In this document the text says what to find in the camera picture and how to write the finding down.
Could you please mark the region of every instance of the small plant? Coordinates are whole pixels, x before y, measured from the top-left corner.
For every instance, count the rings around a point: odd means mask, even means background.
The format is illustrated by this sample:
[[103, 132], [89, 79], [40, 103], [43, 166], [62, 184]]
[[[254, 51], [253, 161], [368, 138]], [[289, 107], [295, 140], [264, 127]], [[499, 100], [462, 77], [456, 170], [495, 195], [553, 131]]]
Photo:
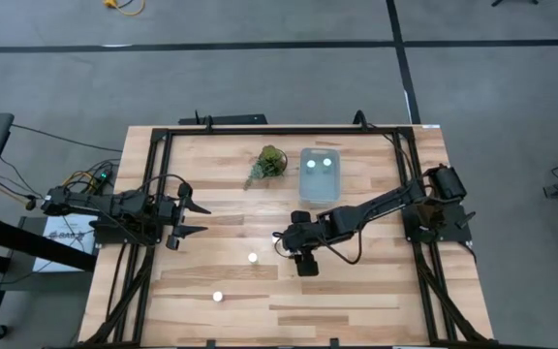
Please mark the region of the small plant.
[[273, 145], [266, 145], [258, 156], [256, 163], [251, 168], [247, 181], [244, 182], [244, 190], [249, 189], [254, 179], [274, 177], [283, 174], [288, 167], [288, 156], [281, 149]]

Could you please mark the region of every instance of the black desk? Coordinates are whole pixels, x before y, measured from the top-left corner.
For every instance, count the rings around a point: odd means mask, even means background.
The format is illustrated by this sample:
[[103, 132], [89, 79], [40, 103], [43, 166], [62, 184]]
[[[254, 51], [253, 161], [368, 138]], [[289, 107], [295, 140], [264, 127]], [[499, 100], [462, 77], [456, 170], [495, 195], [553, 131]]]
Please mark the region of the black desk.
[[[0, 113], [0, 156], [10, 135], [13, 120], [14, 117], [11, 114]], [[35, 289], [33, 286], [36, 284], [46, 286], [47, 289], [49, 285], [62, 285], [61, 280], [55, 279], [53, 281], [52, 273], [51, 275], [32, 275], [32, 277], [15, 282], [14, 284], [5, 283], [15, 281], [31, 272], [36, 257], [85, 271], [94, 270], [96, 265], [95, 256], [78, 251], [73, 247], [55, 242], [49, 238], [43, 238], [42, 232], [46, 219], [37, 219], [30, 219], [29, 221], [22, 219], [19, 227], [14, 227], [0, 221], [0, 246], [14, 251], [10, 251], [7, 257], [0, 256], [0, 306], [6, 291], [27, 290], [29, 284], [32, 284], [30, 288], [32, 290]], [[91, 282], [91, 275], [88, 277], [88, 273], [81, 273], [81, 276], [79, 276], [79, 273], [57, 274], [69, 279], [69, 282], [63, 283], [67, 287], [70, 287], [70, 285], [75, 285], [75, 287], [87, 285], [86, 287], [88, 288]], [[1, 329], [2, 327], [0, 327], [0, 337], [3, 336]]]

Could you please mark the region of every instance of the clear plastic container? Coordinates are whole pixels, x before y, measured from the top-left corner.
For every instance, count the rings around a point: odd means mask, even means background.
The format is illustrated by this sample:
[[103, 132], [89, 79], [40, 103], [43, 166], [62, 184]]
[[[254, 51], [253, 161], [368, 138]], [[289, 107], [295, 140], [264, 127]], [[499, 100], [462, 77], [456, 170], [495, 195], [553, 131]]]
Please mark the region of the clear plastic container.
[[304, 148], [300, 151], [298, 194], [306, 206], [327, 207], [341, 196], [339, 151]]

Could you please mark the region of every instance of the wooden tabletop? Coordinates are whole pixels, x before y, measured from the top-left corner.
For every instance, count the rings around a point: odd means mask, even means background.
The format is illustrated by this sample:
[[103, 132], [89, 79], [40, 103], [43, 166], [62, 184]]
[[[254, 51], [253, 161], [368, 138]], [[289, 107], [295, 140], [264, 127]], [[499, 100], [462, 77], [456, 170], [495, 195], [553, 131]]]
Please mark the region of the wooden tabletop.
[[[141, 184], [151, 130], [129, 128], [116, 192]], [[415, 126], [415, 134], [423, 170], [449, 161], [440, 129]], [[288, 155], [285, 175], [254, 182], [244, 191], [251, 165], [267, 144]], [[338, 206], [358, 205], [400, 184], [393, 146], [380, 135], [174, 138], [168, 172], [187, 179], [195, 202], [212, 214], [187, 213], [187, 224], [209, 229], [183, 240], [179, 251], [168, 250], [163, 242], [158, 245], [143, 345], [201, 345], [207, 339], [216, 339], [218, 345], [328, 345], [331, 337], [342, 345], [428, 343], [413, 251], [404, 239], [399, 212], [367, 225], [363, 256], [355, 266], [321, 248], [315, 253], [320, 275], [301, 278], [292, 260], [275, 253], [270, 234], [283, 232], [290, 213], [301, 208], [298, 165], [304, 147], [341, 153]], [[167, 193], [175, 196], [178, 185], [169, 178]], [[351, 259], [357, 253], [356, 239], [336, 246]], [[473, 257], [457, 243], [439, 247], [449, 295], [480, 333], [492, 336]], [[110, 245], [98, 256], [81, 340], [105, 319], [119, 249]], [[257, 265], [247, 260], [251, 252], [259, 256]], [[123, 261], [116, 300], [126, 257]], [[216, 291], [224, 294], [222, 302], [212, 300]], [[439, 336], [445, 337], [440, 306], [432, 298]], [[136, 305], [133, 300], [125, 339], [132, 335]]]

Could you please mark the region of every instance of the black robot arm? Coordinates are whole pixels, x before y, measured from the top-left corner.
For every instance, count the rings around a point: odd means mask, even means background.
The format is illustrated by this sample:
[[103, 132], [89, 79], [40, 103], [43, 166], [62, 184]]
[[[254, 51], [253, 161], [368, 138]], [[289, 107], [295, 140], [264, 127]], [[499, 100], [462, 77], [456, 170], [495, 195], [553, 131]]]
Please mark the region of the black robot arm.
[[167, 248], [177, 250], [179, 240], [206, 227], [185, 226], [184, 212], [209, 214], [192, 199], [193, 188], [181, 183], [178, 197], [156, 197], [139, 190], [129, 190], [115, 195], [90, 195], [76, 193], [65, 186], [48, 191], [41, 209], [46, 215], [61, 216], [70, 213], [96, 215], [90, 223], [96, 230], [98, 243], [138, 243], [153, 245], [161, 241], [162, 232], [157, 227], [173, 226], [168, 236]]
[[[428, 186], [432, 189], [430, 195], [425, 193], [424, 177], [428, 178]], [[367, 223], [407, 206], [417, 208], [420, 229], [436, 231], [448, 224], [445, 208], [459, 205], [465, 196], [466, 190], [455, 170], [441, 165], [359, 206], [340, 206], [319, 213], [314, 222], [309, 212], [294, 211], [288, 229], [274, 235], [282, 240], [284, 249], [292, 253], [298, 275], [315, 276], [319, 271], [312, 251], [318, 247], [325, 246], [338, 254], [330, 247], [332, 244], [351, 239], [360, 234]], [[350, 264], [358, 262], [358, 258], [352, 262], [342, 259]]]

